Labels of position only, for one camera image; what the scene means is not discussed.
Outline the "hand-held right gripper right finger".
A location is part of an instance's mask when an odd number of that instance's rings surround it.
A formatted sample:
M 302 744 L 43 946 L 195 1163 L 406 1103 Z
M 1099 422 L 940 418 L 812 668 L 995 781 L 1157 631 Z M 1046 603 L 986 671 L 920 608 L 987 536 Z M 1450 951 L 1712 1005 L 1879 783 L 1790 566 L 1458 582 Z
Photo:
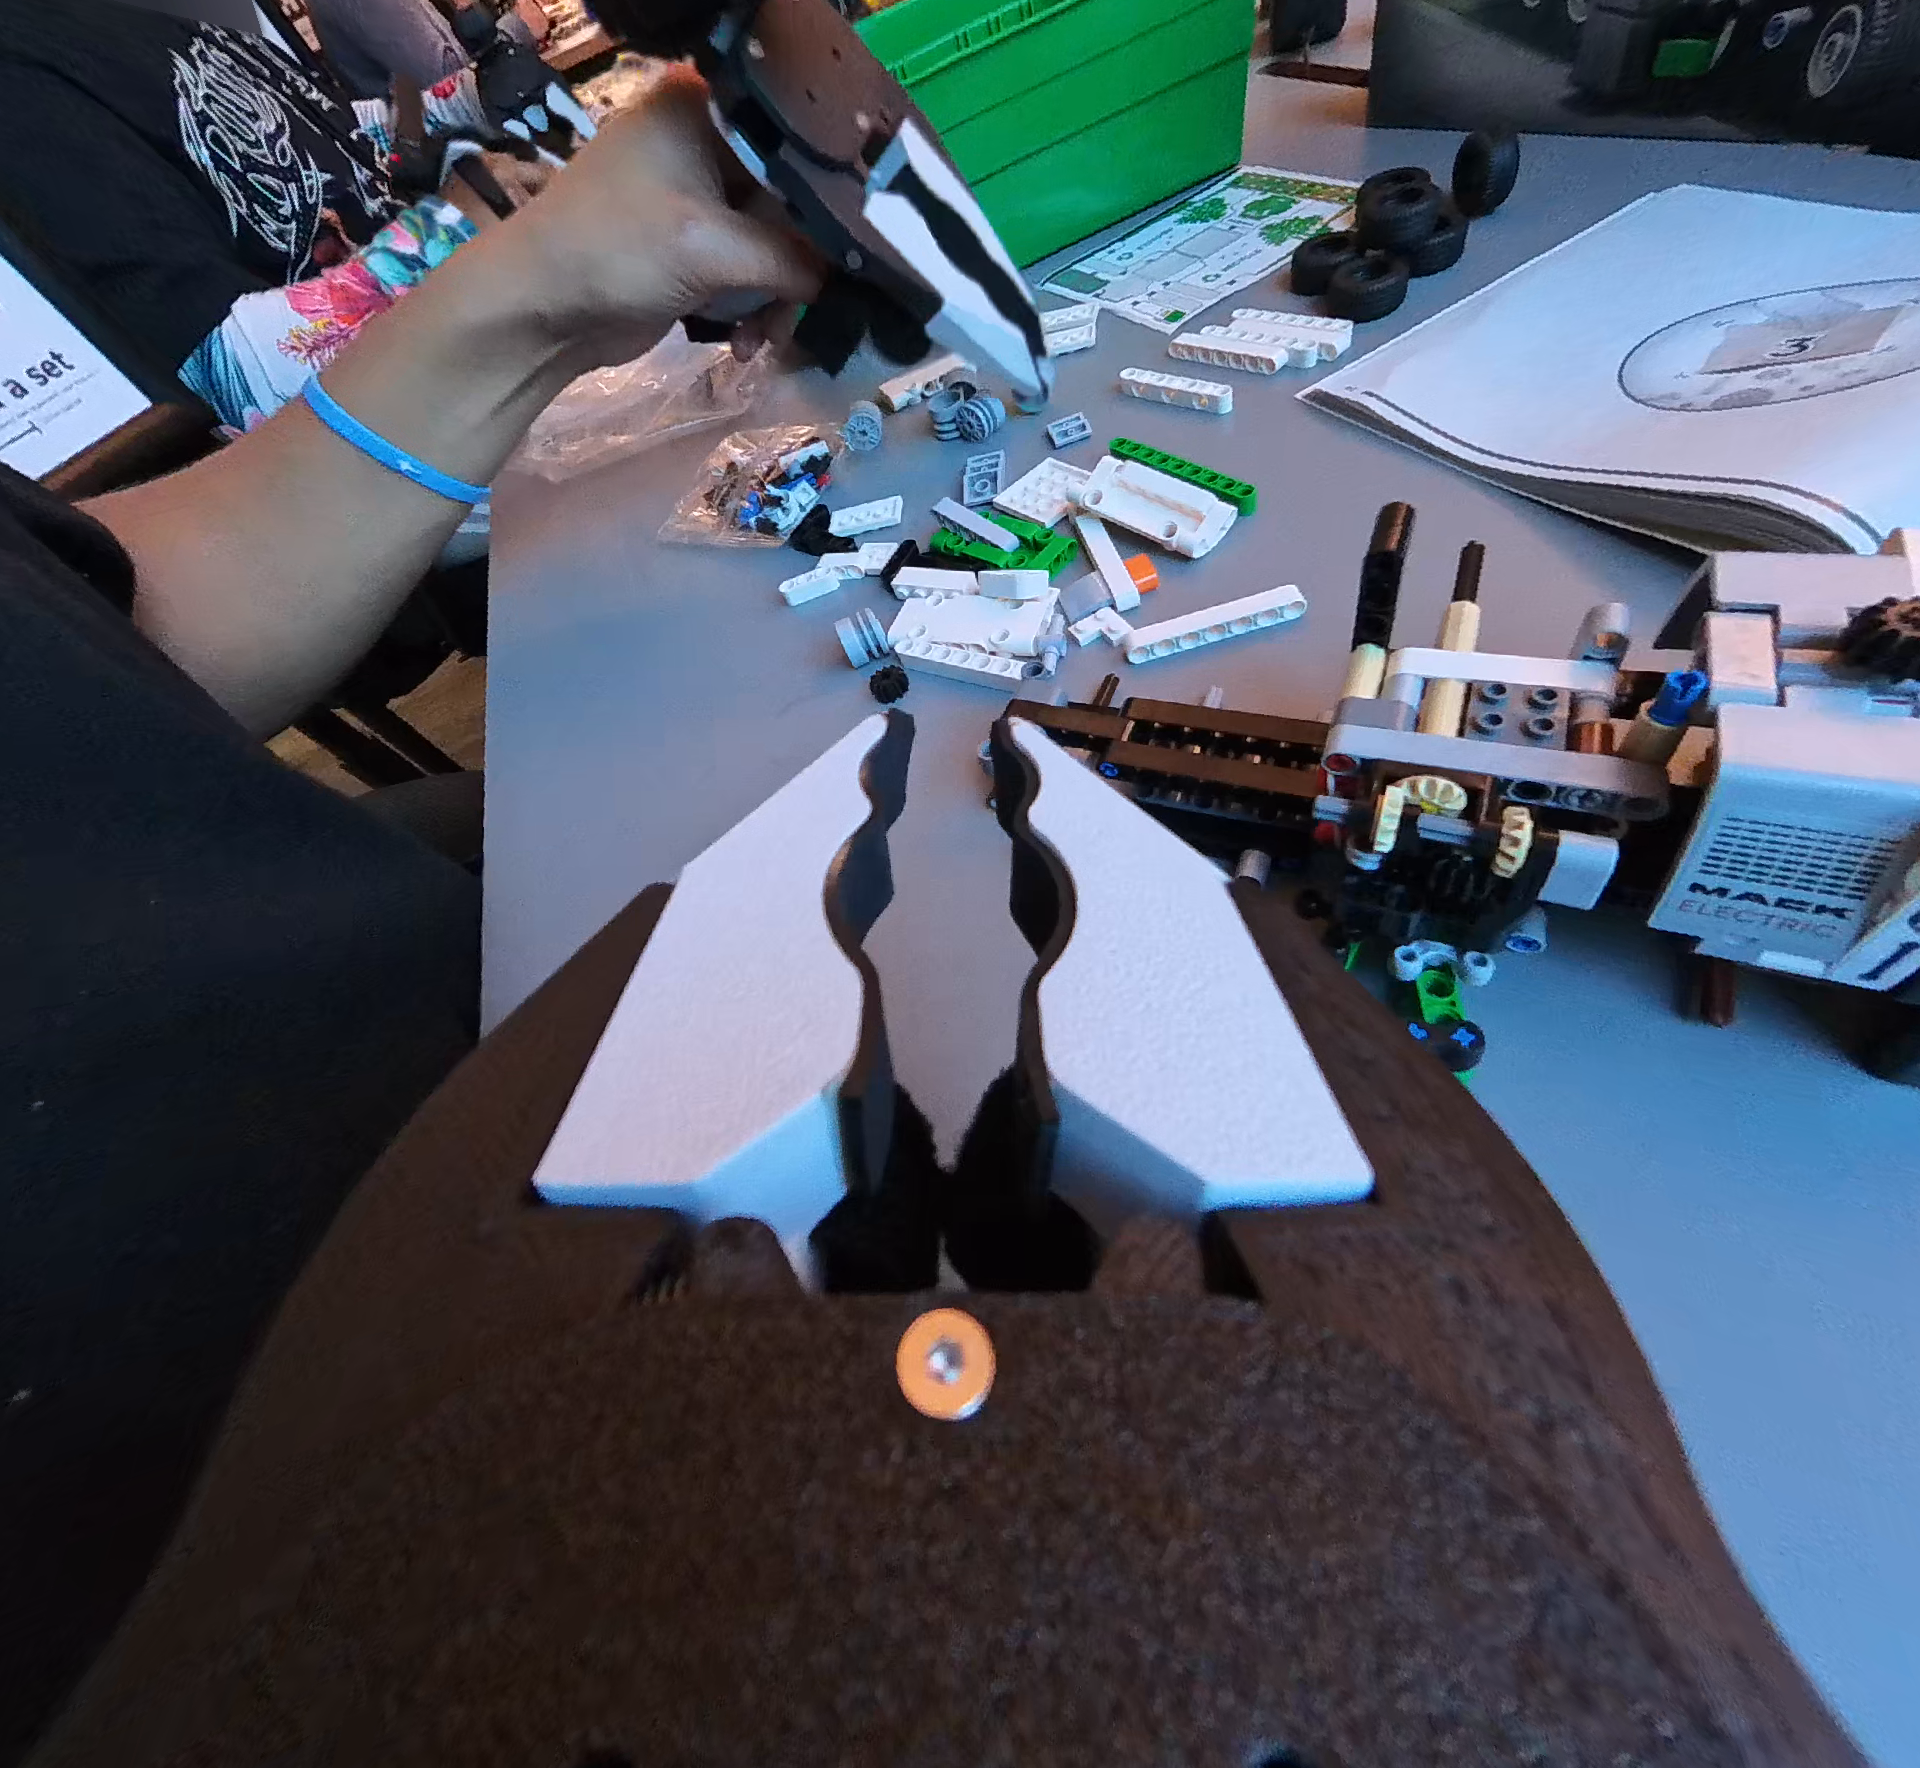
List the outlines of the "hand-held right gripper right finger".
M 1052 744 L 994 727 L 1021 990 L 1021 1190 L 1086 1222 L 1365 1200 L 1373 1167 L 1229 880 Z

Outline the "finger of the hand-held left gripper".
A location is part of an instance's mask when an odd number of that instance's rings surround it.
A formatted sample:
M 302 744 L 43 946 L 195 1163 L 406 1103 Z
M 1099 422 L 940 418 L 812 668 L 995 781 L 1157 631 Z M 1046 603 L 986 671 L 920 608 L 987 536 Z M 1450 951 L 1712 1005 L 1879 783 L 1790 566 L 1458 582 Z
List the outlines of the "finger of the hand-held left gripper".
M 922 123 L 899 126 L 901 254 L 933 289 L 934 341 L 999 374 L 1044 374 L 1039 310 L 972 188 Z
M 991 223 L 974 199 L 934 199 L 933 220 L 959 226 L 961 257 L 936 240 L 913 199 L 867 199 L 885 276 L 933 341 L 1001 374 L 1014 396 L 1049 396 L 1039 314 Z

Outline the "green and white sticker sheet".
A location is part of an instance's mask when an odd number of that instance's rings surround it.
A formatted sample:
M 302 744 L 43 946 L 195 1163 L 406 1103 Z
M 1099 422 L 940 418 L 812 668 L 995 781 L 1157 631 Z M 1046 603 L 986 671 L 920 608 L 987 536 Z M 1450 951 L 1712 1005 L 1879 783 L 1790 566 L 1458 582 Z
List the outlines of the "green and white sticker sheet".
M 1358 183 L 1244 165 L 1043 282 L 1137 324 L 1175 333 L 1353 220 Z

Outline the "partly built lego truck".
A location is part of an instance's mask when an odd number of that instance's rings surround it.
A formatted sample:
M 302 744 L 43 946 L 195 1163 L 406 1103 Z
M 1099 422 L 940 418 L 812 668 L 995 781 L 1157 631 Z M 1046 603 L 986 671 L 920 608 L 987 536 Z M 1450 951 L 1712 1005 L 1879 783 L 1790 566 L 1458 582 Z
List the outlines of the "partly built lego truck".
M 1483 652 L 1462 549 L 1433 647 L 1396 644 L 1416 509 L 1378 509 L 1330 722 L 1137 697 L 1014 702 L 1175 835 L 1303 869 L 1348 967 L 1472 1068 L 1469 986 L 1610 903 L 1685 946 L 1691 1006 L 1739 971 L 1907 1003 L 1868 1062 L 1916 1083 L 1916 529 L 1871 555 L 1717 552 L 1650 649 L 1622 603 L 1570 654 Z

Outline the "plastic bag of small parts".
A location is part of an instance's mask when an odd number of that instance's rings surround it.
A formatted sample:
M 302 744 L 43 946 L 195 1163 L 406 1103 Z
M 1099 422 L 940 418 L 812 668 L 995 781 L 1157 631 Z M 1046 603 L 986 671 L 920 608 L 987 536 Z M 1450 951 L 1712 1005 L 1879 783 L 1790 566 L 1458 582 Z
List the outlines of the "plastic bag of small parts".
M 816 425 L 734 431 L 663 521 L 660 541 L 778 549 L 822 504 L 841 453 L 844 441 Z

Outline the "group of black toy tires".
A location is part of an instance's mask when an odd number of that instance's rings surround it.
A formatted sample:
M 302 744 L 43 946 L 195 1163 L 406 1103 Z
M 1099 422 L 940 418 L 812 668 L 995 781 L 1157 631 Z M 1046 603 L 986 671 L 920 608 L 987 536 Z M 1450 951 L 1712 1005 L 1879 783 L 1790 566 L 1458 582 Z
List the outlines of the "group of black toy tires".
M 1456 267 L 1472 220 L 1505 206 L 1521 167 L 1514 131 L 1469 133 L 1450 185 L 1420 167 L 1370 175 L 1357 192 L 1344 231 L 1305 240 L 1290 267 L 1292 291 L 1354 324 L 1376 322 L 1402 308 L 1416 280 Z

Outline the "green plastic bin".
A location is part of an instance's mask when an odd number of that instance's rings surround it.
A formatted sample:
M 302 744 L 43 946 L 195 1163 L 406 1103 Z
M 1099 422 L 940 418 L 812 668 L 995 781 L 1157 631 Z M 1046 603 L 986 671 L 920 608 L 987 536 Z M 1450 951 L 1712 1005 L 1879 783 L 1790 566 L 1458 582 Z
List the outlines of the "green plastic bin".
M 1019 265 L 1241 161 L 1257 0 L 903 0 L 857 30 Z

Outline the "white paper sign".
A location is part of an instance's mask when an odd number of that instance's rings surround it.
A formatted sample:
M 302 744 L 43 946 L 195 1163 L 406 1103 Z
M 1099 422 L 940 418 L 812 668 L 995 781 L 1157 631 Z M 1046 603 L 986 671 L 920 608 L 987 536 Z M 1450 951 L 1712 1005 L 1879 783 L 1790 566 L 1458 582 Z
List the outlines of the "white paper sign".
M 154 400 L 2 261 L 2 462 L 41 481 L 149 412 Z

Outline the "empty clear plastic bag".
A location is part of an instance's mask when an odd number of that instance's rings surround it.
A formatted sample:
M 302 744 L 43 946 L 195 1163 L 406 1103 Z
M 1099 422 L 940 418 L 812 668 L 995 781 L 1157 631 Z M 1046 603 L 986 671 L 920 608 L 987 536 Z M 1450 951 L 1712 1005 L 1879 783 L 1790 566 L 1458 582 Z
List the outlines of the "empty clear plastic bag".
M 643 357 L 570 384 L 537 415 L 512 466 L 561 482 L 660 442 L 720 429 L 754 408 L 777 367 L 768 347 L 741 361 L 729 343 L 688 341 L 676 327 Z

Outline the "person's left forearm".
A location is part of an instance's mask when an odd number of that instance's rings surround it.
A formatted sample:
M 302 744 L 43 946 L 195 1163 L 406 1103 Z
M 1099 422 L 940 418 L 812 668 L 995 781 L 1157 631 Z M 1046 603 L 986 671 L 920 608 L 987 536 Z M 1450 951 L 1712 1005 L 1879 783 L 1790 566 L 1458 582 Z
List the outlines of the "person's left forearm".
M 262 739 L 339 686 L 466 517 L 303 403 L 92 511 L 134 566 L 142 633 Z

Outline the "pile of loose lego pieces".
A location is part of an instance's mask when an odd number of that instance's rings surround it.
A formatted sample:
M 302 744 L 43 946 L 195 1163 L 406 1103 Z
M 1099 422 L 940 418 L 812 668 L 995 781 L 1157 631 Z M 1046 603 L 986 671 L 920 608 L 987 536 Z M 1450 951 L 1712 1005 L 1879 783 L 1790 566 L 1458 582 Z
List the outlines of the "pile of loose lego pieces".
M 904 500 L 829 508 L 845 455 L 879 448 L 893 422 L 925 412 L 939 442 L 967 448 L 959 492 L 928 506 L 920 552 L 904 549 Z M 1105 641 L 1133 666 L 1292 626 L 1305 595 L 1292 582 L 1164 617 L 1139 617 L 1159 586 L 1146 549 L 1177 560 L 1211 556 L 1259 509 L 1259 486 L 1152 442 L 1115 437 L 1092 455 L 1084 413 L 1044 424 L 1049 453 L 1019 476 L 995 439 L 1007 403 L 964 357 L 943 355 L 889 379 L 852 405 L 834 441 L 782 448 L 735 521 L 746 540 L 788 540 L 819 569 L 782 582 L 790 605 L 855 574 L 886 580 L 903 602 L 889 631 L 841 627 L 853 666 L 894 654 L 954 679 L 1019 683 L 1051 663 L 1059 636 Z

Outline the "blue wristband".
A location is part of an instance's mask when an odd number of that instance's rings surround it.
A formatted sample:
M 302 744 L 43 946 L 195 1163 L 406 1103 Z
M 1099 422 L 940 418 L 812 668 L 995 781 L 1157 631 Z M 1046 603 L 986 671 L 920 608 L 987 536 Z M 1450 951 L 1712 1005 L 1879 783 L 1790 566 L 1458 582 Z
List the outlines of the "blue wristband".
M 421 460 L 400 445 L 389 442 L 356 415 L 349 413 L 331 396 L 319 372 L 311 372 L 306 379 L 299 400 L 328 435 L 385 472 L 410 484 L 418 484 L 419 490 L 461 508 L 479 508 L 488 501 L 492 490 L 487 484 L 466 482 Z

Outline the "person's left hand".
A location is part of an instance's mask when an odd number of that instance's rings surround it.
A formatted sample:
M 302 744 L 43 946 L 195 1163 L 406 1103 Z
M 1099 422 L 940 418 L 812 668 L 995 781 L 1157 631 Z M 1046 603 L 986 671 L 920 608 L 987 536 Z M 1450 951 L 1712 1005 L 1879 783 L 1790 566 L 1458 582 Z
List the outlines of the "person's left hand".
M 590 368 L 636 358 L 687 316 L 780 316 L 822 276 L 724 142 L 700 76 L 676 66 L 515 219 L 372 322 L 324 391 L 398 453 L 488 484 Z

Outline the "person's black shirt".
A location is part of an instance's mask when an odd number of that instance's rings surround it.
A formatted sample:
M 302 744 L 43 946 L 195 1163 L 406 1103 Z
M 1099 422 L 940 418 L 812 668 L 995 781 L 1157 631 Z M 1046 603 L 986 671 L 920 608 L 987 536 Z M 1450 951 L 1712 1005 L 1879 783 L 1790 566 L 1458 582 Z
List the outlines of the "person's black shirt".
M 476 1035 L 483 892 L 290 771 L 2 486 L 2 1748 L 109 1642 L 256 1337 Z

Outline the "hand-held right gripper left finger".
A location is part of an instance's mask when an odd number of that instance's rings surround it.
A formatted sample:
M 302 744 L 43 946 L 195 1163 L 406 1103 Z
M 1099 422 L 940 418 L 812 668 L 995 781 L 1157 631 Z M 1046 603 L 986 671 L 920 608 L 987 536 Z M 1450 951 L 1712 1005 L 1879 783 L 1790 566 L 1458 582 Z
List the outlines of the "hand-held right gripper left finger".
M 864 950 L 914 730 L 855 725 L 684 867 L 534 1169 L 541 1202 L 751 1219 L 822 1285 L 920 1281 L 920 1119 Z

